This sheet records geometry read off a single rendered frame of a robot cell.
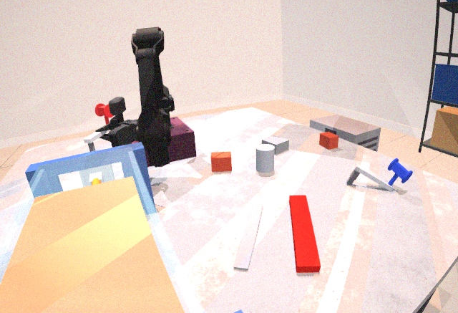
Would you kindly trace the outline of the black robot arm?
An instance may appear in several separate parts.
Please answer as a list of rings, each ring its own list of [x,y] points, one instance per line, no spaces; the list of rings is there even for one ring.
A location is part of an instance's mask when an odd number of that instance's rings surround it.
[[[108,136],[112,147],[142,142],[148,149],[150,166],[162,167],[170,163],[168,146],[172,142],[170,112],[175,110],[172,94],[163,85],[159,55],[164,50],[164,31],[160,27],[137,29],[132,34],[132,51],[138,64],[141,114],[137,134],[134,123],[120,122]]]

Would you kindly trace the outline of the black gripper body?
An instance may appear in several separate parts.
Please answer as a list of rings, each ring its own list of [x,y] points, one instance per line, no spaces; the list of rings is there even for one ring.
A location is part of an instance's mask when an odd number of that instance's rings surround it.
[[[110,113],[116,117],[112,120],[113,128],[119,127],[118,124],[120,122],[130,122],[135,124],[135,128],[133,128],[134,135],[137,134],[136,128],[138,126],[138,120],[124,120],[123,112],[126,110],[125,99],[123,97],[116,97],[109,101],[109,109]]]

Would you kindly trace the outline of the white flat bar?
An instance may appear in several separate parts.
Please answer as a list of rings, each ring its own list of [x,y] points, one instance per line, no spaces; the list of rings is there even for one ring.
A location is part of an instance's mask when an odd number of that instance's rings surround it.
[[[253,204],[251,206],[250,214],[233,269],[248,270],[258,232],[262,209],[263,205]]]

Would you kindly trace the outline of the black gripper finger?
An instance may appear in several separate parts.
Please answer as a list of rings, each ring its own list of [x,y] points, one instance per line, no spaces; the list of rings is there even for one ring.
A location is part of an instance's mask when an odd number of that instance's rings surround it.
[[[110,141],[110,137],[108,136],[108,133],[107,134],[104,134],[102,137],[100,137],[101,139],[103,140],[107,140],[107,141]]]
[[[95,132],[101,132],[101,131],[105,131],[105,130],[113,130],[113,124],[112,124],[112,120],[115,118],[116,116],[114,116],[110,122],[106,125],[104,125],[103,127],[99,128],[98,130],[96,130]]]

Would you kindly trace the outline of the red flat bar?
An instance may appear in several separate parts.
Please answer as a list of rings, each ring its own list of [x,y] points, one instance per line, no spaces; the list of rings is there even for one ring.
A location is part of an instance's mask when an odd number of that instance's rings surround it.
[[[307,197],[289,197],[296,272],[319,272],[321,263],[318,255]]]

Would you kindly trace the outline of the grey cylinder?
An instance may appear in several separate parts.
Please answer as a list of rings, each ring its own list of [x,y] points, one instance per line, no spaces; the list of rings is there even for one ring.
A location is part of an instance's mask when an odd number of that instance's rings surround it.
[[[269,173],[274,170],[273,145],[261,144],[256,146],[256,170],[262,173]]]

